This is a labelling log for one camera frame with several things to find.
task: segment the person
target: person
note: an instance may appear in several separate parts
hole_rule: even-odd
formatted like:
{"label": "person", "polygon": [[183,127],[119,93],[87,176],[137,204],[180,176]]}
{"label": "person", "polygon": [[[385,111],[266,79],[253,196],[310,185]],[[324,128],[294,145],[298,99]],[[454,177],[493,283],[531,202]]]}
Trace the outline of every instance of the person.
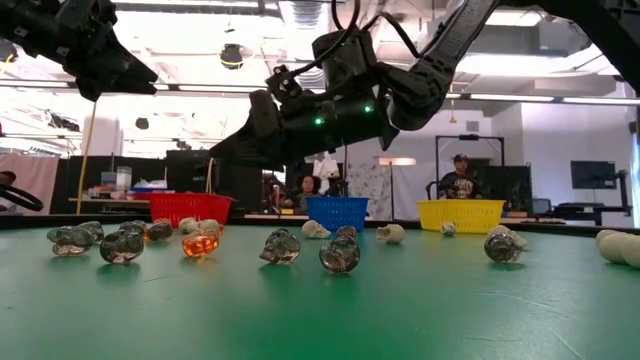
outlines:
{"label": "person", "polygon": [[[16,174],[12,171],[0,172],[0,184],[2,185],[13,186],[16,178]],[[13,212],[16,210],[16,208],[16,204],[7,199],[0,198],[0,212]]]}
{"label": "person", "polygon": [[321,180],[319,177],[306,175],[298,179],[300,192],[291,199],[285,200],[285,206],[293,207],[295,214],[307,214],[307,197],[320,196]]}
{"label": "person", "polygon": [[469,158],[458,154],[453,158],[455,171],[442,177],[438,184],[438,198],[440,199],[480,199],[480,186],[467,174]]}

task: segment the woman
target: woman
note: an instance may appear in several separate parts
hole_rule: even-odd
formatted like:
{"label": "woman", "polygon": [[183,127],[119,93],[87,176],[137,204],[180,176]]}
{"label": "woman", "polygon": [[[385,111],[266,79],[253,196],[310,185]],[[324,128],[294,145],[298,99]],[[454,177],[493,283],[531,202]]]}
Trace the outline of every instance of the woman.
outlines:
{"label": "woman", "polygon": [[285,201],[285,206],[293,206],[296,214],[305,215],[307,213],[307,197],[319,196],[321,180],[318,177],[306,175],[298,179],[298,188],[301,192],[292,199]]}

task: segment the plastic basket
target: plastic basket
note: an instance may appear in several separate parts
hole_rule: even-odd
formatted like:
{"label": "plastic basket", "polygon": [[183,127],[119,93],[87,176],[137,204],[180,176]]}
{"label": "plastic basket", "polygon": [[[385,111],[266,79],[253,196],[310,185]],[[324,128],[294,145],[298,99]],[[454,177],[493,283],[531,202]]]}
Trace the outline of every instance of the plastic basket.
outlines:
{"label": "plastic basket", "polygon": [[418,201],[420,225],[425,230],[440,231],[443,223],[451,222],[458,233],[487,233],[500,224],[503,205],[502,200]]}
{"label": "plastic basket", "polygon": [[197,221],[213,219],[226,224],[231,198],[210,194],[150,194],[151,218],[171,220],[178,227],[180,220],[188,217]]}
{"label": "plastic basket", "polygon": [[309,219],[317,221],[329,231],[343,226],[364,229],[368,198],[363,197],[308,197]]}

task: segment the man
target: man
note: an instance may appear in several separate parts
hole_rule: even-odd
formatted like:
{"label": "man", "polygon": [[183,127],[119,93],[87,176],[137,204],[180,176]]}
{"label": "man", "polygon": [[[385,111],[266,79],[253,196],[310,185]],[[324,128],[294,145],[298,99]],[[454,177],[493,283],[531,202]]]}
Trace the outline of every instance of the man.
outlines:
{"label": "man", "polygon": [[467,175],[469,158],[458,154],[453,158],[456,170],[445,175],[438,184],[438,198],[440,199],[480,199],[478,183]]}
{"label": "man", "polygon": [[[0,184],[13,186],[14,181],[16,181],[16,174],[14,174],[12,171],[0,172]],[[14,212],[16,208],[16,204],[7,199],[0,198],[0,212]]]}

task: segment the black t-shirt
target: black t-shirt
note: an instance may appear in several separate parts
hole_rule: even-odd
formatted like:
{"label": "black t-shirt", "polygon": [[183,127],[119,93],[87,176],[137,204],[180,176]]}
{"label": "black t-shirt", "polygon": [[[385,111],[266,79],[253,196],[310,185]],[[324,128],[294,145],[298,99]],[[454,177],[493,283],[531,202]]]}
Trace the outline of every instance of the black t-shirt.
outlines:
{"label": "black t-shirt", "polygon": [[438,197],[447,199],[475,199],[481,195],[478,183],[467,175],[450,172],[438,184]]}

